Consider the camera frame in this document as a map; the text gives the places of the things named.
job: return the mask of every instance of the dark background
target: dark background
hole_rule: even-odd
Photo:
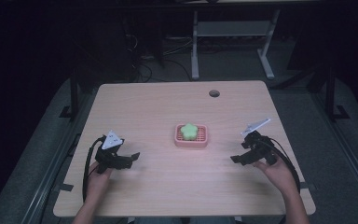
[[[129,67],[136,61],[133,59],[136,55],[125,54],[120,18],[110,14],[84,16],[87,15],[84,11],[62,6],[79,4],[68,0],[0,1],[0,191],[52,96],[74,70],[94,76],[82,76],[84,83],[95,82],[83,84],[83,91],[89,91],[102,82],[131,81],[133,78]],[[143,38],[143,44],[158,55],[161,45],[155,36],[191,32],[186,29],[186,23],[192,20],[183,15],[137,13],[132,29]],[[297,16],[283,12],[276,32],[280,37],[298,35],[291,66],[307,69],[317,62],[328,63],[337,71],[338,78],[351,87],[358,100],[358,1],[318,8],[312,17],[302,17],[301,23],[306,24],[306,29],[299,29],[304,27],[301,24],[285,25],[286,21]],[[103,26],[92,25],[101,24],[103,20],[113,22],[113,33],[102,34]],[[177,26],[172,28],[169,22],[175,22]],[[101,43],[104,39],[115,34],[121,34],[116,36],[121,39],[117,46],[112,47],[116,49],[114,54],[98,51],[103,49]],[[99,60],[109,61],[109,57],[121,55],[115,58],[123,61],[101,66],[76,44]],[[78,67],[79,62],[87,63]],[[109,72],[128,76],[105,78],[103,74]]]

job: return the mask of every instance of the forearm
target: forearm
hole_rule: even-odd
[[[286,224],[310,224],[301,196],[297,191],[283,193]]]
[[[97,205],[93,202],[85,202],[74,219],[73,224],[91,224],[94,219]]]

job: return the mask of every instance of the human hand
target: human hand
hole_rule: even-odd
[[[96,171],[98,165],[99,163],[95,161],[89,167],[89,183],[85,203],[98,204],[109,186],[109,179],[113,169],[107,168],[102,174],[98,174]]]
[[[296,182],[292,173],[280,157],[277,157],[277,161],[273,165],[256,161],[253,166],[260,169],[281,194],[297,192]]]

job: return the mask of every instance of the pink basket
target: pink basket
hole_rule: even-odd
[[[179,124],[175,129],[175,144],[177,147],[206,147],[208,145],[208,133],[207,128],[204,125],[194,124],[199,128],[197,133],[197,138],[192,141],[186,141],[183,139],[180,129],[185,126],[185,124]]]

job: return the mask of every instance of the table top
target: table top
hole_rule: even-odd
[[[213,90],[220,95],[211,97],[209,92]],[[76,215],[83,203],[82,180],[89,148],[110,130],[125,139],[118,155],[141,155],[131,169],[112,173],[98,216],[284,214],[280,192],[261,171],[252,165],[233,163],[230,158],[248,151],[241,146],[240,132],[247,124],[265,118],[271,121],[258,131],[283,146],[300,181],[304,181],[268,89],[261,81],[102,85],[63,182],[73,188],[61,190],[54,214]],[[206,147],[174,144],[176,125],[188,122],[207,127]],[[309,190],[302,189],[301,196],[307,213],[314,213]]]

